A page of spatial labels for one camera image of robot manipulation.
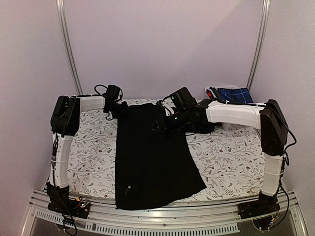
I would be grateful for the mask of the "black long sleeve shirt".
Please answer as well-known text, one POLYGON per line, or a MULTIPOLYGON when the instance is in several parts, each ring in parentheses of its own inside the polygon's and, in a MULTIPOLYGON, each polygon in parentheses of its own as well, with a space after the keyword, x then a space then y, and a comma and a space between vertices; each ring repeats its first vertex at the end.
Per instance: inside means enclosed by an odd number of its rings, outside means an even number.
POLYGON ((131 105, 118 118, 115 204, 142 210, 168 205, 206 189, 183 132, 155 133, 156 105, 131 105))

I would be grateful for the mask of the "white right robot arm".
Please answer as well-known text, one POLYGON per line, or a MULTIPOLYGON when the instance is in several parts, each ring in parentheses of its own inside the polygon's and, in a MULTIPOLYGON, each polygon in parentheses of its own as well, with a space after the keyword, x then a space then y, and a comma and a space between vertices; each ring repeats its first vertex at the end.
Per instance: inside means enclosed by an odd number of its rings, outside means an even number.
POLYGON ((254 204, 258 214, 270 210, 284 172, 289 165, 287 148, 288 135, 292 135, 284 115, 276 100, 265 103, 237 104, 222 102, 216 99, 203 99, 199 102, 190 99, 185 101, 171 96, 175 105, 166 108, 162 101, 157 105, 161 109, 155 118, 152 130, 155 132, 183 131, 192 127, 195 133, 208 133, 211 125, 232 123, 253 127, 260 131, 262 154, 265 158, 264 180, 261 194, 264 195, 254 204))

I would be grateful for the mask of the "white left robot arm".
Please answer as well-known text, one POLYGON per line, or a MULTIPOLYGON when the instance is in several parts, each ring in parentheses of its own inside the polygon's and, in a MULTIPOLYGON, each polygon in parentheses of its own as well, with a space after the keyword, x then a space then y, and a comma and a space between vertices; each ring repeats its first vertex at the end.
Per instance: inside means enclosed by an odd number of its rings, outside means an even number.
POLYGON ((53 146, 51 170, 47 181, 47 191, 69 194, 68 161, 70 147, 80 127, 80 115, 83 112, 102 110, 118 118, 127 113, 128 105, 115 96, 83 95, 60 96, 57 99, 51 117, 53 146))

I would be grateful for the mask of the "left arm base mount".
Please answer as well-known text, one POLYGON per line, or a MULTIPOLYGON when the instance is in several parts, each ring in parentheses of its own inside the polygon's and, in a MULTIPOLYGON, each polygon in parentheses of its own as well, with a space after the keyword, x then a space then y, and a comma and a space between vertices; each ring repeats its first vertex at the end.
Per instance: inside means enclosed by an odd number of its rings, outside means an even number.
POLYGON ((46 184, 47 195, 50 202, 48 209, 61 214, 71 214, 71 216, 87 219, 91 204, 87 199, 79 197, 77 199, 69 198, 69 186, 64 188, 55 187, 51 183, 46 184))

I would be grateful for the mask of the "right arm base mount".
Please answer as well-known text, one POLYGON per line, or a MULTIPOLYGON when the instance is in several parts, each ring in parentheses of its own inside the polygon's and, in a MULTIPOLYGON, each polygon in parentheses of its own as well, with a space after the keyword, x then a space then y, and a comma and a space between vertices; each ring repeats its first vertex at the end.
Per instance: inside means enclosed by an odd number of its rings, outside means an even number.
POLYGON ((241 219, 259 217, 253 220, 253 225, 260 231, 268 231, 279 215, 280 205, 277 195, 271 197, 259 193, 257 200, 240 203, 237 208, 241 219))

